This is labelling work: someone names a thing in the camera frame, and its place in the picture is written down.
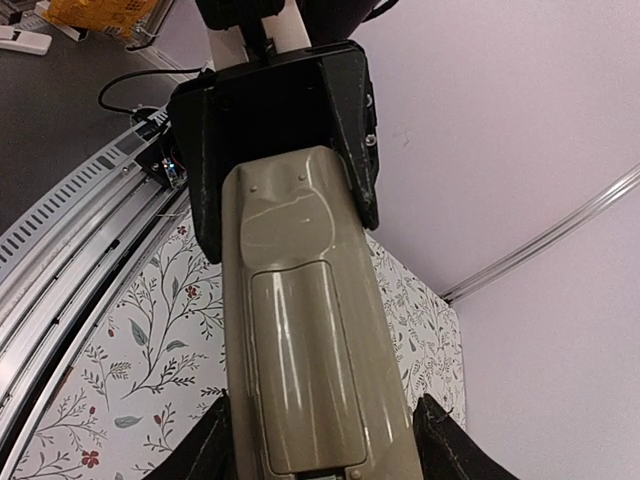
white wall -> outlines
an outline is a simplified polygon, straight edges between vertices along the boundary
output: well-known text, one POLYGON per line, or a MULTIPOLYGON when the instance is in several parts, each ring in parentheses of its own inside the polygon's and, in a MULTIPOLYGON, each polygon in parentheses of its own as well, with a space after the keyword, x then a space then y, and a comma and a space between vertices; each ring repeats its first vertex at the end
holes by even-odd
POLYGON ((377 238, 436 291, 637 162, 637 0, 402 0, 356 38, 380 111, 377 238))
POLYGON ((640 191, 455 305, 468 426, 523 480, 640 478, 640 191))

black cable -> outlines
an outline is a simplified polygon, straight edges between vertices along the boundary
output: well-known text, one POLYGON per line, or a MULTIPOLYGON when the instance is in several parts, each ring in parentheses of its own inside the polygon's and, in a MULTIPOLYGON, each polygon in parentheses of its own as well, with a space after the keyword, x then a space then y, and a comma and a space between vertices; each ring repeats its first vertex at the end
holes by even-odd
POLYGON ((395 7, 399 1, 400 0, 387 0, 379 7, 376 7, 373 10, 371 10, 371 13, 367 16, 367 18, 364 19, 364 21, 368 22, 370 20, 373 20, 374 18, 378 18, 380 15, 384 15, 393 7, 395 7))
POLYGON ((152 120, 149 120, 146 116, 138 115, 135 110, 131 110, 129 108, 124 108, 124 107, 118 107, 115 105, 109 105, 104 101, 104 96, 109 90, 111 90, 111 88, 113 88, 118 83, 124 82, 125 80, 130 80, 132 78, 144 77, 147 75, 171 75, 173 73, 178 73, 178 74, 197 73, 202 71, 203 68, 204 67, 186 68, 186 69, 154 69, 154 70, 140 70, 137 72, 125 73, 124 75, 114 78, 109 83, 107 83, 104 87, 102 87, 102 90, 100 90, 100 93, 98 94, 98 105, 100 105, 100 107, 110 112, 124 113, 136 119, 140 118, 148 123, 155 123, 152 120))

aluminum track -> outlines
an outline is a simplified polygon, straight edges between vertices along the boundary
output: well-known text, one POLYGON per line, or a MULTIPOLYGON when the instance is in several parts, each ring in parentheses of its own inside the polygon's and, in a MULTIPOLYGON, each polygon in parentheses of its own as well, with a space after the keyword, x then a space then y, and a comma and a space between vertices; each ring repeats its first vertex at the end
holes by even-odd
POLYGON ((0 480, 103 314, 188 209, 185 190, 133 162, 146 146, 129 130, 0 237, 0 480))

beige plastic part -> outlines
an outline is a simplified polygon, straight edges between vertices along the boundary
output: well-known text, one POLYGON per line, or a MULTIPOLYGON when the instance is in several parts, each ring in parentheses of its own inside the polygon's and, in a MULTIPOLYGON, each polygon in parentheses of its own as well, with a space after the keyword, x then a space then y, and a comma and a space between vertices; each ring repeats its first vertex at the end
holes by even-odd
POLYGON ((223 272, 238 478, 422 479, 369 248, 334 152, 233 170, 223 272))

black mount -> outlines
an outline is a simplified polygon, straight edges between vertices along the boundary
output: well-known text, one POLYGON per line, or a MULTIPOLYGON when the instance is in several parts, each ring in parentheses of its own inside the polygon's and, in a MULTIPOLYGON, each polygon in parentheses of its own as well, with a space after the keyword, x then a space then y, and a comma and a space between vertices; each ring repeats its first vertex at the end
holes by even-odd
POLYGON ((354 42, 289 52, 180 85, 167 108, 188 172, 198 243, 221 261, 221 193, 244 162, 324 145, 345 163, 365 228, 379 225, 376 114, 354 42))

